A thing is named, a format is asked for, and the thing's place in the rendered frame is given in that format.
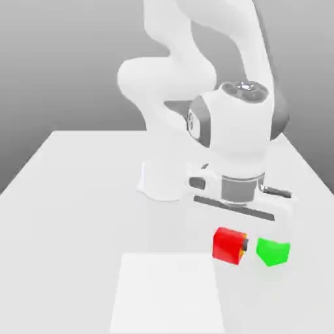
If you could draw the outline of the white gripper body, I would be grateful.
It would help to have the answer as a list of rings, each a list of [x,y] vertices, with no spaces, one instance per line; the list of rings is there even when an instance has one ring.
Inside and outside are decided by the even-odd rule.
[[[247,204],[228,203],[223,200],[195,195],[194,201],[210,207],[222,219],[222,225],[245,230],[274,230],[286,226],[294,217],[293,199],[261,194]]]

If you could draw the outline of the small green cube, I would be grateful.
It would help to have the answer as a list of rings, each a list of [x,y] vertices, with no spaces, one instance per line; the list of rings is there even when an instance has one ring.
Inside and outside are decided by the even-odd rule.
[[[290,252],[290,243],[258,238],[256,253],[268,267],[286,263]]]

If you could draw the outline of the small red cube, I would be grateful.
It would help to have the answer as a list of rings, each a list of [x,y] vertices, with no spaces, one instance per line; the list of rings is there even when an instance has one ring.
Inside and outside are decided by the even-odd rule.
[[[230,264],[238,265],[247,251],[247,234],[219,227],[213,236],[212,256]]]

